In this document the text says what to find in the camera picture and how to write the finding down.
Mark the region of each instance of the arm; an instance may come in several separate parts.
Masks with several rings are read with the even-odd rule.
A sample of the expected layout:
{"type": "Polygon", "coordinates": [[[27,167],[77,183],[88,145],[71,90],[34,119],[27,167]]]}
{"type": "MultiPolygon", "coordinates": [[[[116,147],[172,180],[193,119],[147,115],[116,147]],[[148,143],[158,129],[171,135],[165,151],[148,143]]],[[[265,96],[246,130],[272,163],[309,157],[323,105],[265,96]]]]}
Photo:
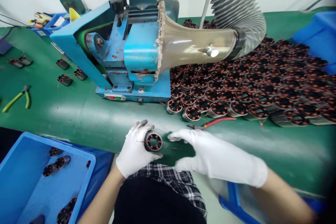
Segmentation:
{"type": "Polygon", "coordinates": [[[153,125],[146,124],[147,120],[137,122],[128,132],[122,150],[115,160],[116,164],[78,224],[107,224],[124,179],[150,162],[163,157],[161,153],[146,151],[143,143],[145,136],[148,131],[154,129],[153,125]]]}
{"type": "Polygon", "coordinates": [[[309,224],[316,219],[307,203],[271,169],[265,184],[251,190],[271,223],[309,224]]]}
{"type": "Polygon", "coordinates": [[[124,176],[114,165],[78,224],[108,223],[124,176]]]}
{"type": "Polygon", "coordinates": [[[247,184],[272,223],[310,224],[315,214],[304,200],[266,163],[242,149],[201,130],[182,129],[168,136],[184,139],[196,152],[175,164],[176,171],[196,171],[210,178],[247,184]]]}

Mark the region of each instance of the black knob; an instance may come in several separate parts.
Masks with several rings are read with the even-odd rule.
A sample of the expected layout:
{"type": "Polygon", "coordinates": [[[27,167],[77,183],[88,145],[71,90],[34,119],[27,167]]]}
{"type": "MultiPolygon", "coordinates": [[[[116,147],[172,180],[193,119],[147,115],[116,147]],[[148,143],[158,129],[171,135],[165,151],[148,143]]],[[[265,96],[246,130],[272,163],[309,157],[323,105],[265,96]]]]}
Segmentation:
{"type": "Polygon", "coordinates": [[[124,8],[127,6],[127,0],[109,0],[109,2],[112,10],[114,10],[117,15],[124,13],[124,8]]]}

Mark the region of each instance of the green-handled pliers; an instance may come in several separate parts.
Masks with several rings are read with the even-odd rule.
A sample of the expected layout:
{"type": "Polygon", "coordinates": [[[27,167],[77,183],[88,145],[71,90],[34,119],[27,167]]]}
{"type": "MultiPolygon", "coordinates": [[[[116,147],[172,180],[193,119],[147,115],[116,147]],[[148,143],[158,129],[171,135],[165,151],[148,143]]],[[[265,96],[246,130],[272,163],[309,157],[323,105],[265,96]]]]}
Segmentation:
{"type": "Polygon", "coordinates": [[[11,100],[11,101],[6,105],[6,107],[4,107],[4,109],[2,110],[2,112],[5,113],[5,112],[10,108],[10,106],[12,106],[12,104],[13,104],[14,102],[16,102],[17,99],[19,99],[24,93],[26,94],[26,100],[27,100],[27,101],[26,101],[26,109],[28,109],[29,106],[30,106],[30,97],[29,97],[29,94],[28,94],[29,89],[30,89],[30,85],[29,85],[29,86],[25,86],[25,87],[23,88],[22,92],[19,93],[17,96],[15,96],[14,99],[11,100]]]}

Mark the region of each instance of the white glove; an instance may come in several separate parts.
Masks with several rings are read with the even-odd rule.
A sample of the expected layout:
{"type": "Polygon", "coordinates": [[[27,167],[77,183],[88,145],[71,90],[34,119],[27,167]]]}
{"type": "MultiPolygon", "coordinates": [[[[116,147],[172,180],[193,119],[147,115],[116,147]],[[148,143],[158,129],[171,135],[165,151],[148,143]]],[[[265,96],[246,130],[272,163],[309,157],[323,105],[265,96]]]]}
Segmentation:
{"type": "Polygon", "coordinates": [[[162,158],[161,153],[148,152],[145,149],[145,136],[149,131],[154,129],[154,126],[147,124],[147,120],[137,122],[126,135],[125,143],[115,163],[121,174],[128,176],[137,172],[141,168],[148,165],[150,162],[162,158]]]}
{"type": "Polygon", "coordinates": [[[267,180],[266,163],[238,147],[220,140],[209,132],[181,129],[168,136],[170,141],[184,139],[196,152],[195,157],[185,157],[175,164],[177,172],[189,170],[235,183],[261,187],[267,180]]]}

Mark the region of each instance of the blue plastic bin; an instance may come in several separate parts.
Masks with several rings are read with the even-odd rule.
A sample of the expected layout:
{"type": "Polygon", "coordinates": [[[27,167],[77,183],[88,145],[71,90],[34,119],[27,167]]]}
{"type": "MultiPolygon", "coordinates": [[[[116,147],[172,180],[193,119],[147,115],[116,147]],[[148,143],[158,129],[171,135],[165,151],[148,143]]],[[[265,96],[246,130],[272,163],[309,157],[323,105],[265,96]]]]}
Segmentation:
{"type": "Polygon", "coordinates": [[[0,37],[0,55],[5,55],[13,46],[0,37]]]}
{"type": "Polygon", "coordinates": [[[52,25],[54,25],[56,23],[56,21],[60,18],[60,17],[64,17],[66,16],[68,13],[59,13],[59,14],[54,14],[52,19],[48,22],[48,24],[44,27],[45,31],[47,31],[49,33],[49,35],[53,34],[55,31],[61,29],[62,27],[70,24],[70,19],[65,19],[64,22],[59,26],[59,27],[51,27],[52,25]]]}
{"type": "MultiPolygon", "coordinates": [[[[219,203],[225,209],[232,212],[238,219],[245,224],[260,224],[251,215],[244,211],[240,204],[239,189],[237,183],[227,182],[229,200],[219,195],[219,203]]],[[[315,213],[320,213],[324,208],[324,203],[310,198],[303,198],[315,213]]]]}
{"type": "Polygon", "coordinates": [[[336,11],[315,14],[313,22],[295,33],[292,39],[309,46],[311,55],[327,60],[329,65],[324,70],[336,74],[336,11]]]}
{"type": "Polygon", "coordinates": [[[56,23],[59,17],[64,17],[66,14],[67,13],[50,14],[52,16],[52,19],[48,23],[46,23],[42,29],[32,28],[30,30],[35,32],[40,37],[49,37],[55,31],[61,29],[63,26],[66,26],[70,23],[70,19],[65,19],[65,21],[59,27],[53,27],[53,28],[51,27],[56,23]]]}
{"type": "Polygon", "coordinates": [[[27,224],[44,215],[45,224],[55,224],[60,210],[77,196],[69,220],[76,223],[103,184],[113,155],[24,132],[0,164],[1,223],[27,224]],[[51,157],[51,147],[63,153],[51,157]],[[69,164],[44,177],[44,168],[65,155],[69,164]]]}

